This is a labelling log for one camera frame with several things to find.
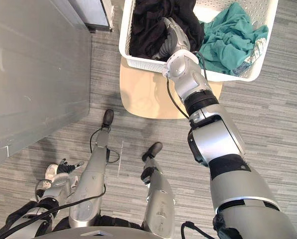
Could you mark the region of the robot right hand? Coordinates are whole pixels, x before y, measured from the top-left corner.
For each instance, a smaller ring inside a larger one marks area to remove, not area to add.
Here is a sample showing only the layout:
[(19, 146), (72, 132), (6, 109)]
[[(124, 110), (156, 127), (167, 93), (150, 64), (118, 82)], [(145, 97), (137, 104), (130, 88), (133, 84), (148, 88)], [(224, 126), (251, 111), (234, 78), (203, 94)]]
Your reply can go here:
[(174, 21), (173, 18), (163, 18), (163, 23), (167, 30), (167, 38), (161, 45), (159, 51), (152, 56), (153, 60), (170, 57), (178, 50), (190, 51), (191, 46), (189, 39), (183, 29)]

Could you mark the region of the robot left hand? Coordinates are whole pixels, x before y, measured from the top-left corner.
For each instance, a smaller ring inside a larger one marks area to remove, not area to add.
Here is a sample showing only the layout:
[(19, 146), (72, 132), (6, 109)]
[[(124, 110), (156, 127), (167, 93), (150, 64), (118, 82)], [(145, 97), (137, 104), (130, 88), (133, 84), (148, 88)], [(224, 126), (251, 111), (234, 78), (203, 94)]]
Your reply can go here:
[(83, 161), (80, 161), (77, 164), (68, 164), (67, 160), (64, 158), (61, 160), (61, 162), (58, 164), (58, 167), (56, 169), (56, 174), (60, 173), (72, 173), (74, 170), (82, 167), (84, 165)]

